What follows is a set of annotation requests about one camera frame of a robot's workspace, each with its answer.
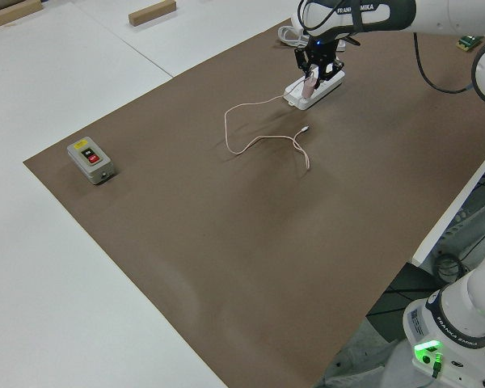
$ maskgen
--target brown paper sheet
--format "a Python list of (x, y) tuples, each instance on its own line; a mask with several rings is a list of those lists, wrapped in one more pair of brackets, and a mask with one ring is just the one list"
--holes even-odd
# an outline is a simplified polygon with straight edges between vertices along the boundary
[[(485, 104), (443, 95), (412, 38), (360, 36), (347, 77), (307, 112), (277, 100), (301, 76), (276, 28), (181, 74), (26, 165), (230, 388), (308, 387), (485, 159)], [(470, 80), (456, 39), (420, 39), (428, 76)], [(90, 136), (118, 176), (86, 181), (65, 154)]]

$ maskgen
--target gray control box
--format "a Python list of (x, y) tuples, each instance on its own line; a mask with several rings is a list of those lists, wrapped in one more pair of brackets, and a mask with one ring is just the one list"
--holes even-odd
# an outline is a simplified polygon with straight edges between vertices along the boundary
[(102, 183), (115, 174), (112, 160), (89, 137), (66, 147), (79, 170), (93, 184)]

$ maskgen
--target table surface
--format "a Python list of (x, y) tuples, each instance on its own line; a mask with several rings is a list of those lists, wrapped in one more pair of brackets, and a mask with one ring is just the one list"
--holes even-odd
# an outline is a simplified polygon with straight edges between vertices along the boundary
[(286, 19), (296, 1), (178, 2), (136, 28), (127, 14), (153, 1), (125, 3), (51, 0), (0, 27), (0, 387), (224, 386), (23, 160)]

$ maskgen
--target extension cord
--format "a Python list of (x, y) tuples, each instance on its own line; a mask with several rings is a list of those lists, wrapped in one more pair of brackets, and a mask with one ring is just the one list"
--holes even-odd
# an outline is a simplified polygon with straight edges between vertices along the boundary
[[(320, 86), (318, 86), (318, 89), (316, 89), (313, 95), (308, 99), (302, 97), (302, 89), (304, 87), (302, 80), (304, 78), (299, 78), (285, 88), (284, 98), (292, 107), (297, 107), (301, 111), (305, 111), (307, 108), (311, 107), (320, 99), (331, 93), (336, 87), (341, 85), (344, 76), (345, 73), (340, 71), (331, 80), (322, 81)], [(313, 77), (318, 77), (318, 68), (313, 70)]]

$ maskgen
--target yellow sticker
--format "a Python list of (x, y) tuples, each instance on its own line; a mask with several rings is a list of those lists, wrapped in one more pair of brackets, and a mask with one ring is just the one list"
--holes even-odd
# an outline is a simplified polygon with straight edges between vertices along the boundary
[(78, 149), (84, 147), (86, 144), (88, 144), (88, 140), (87, 139), (82, 139), (82, 140), (80, 140), (80, 141), (78, 141), (77, 143), (74, 144), (74, 148), (76, 150), (78, 150)]

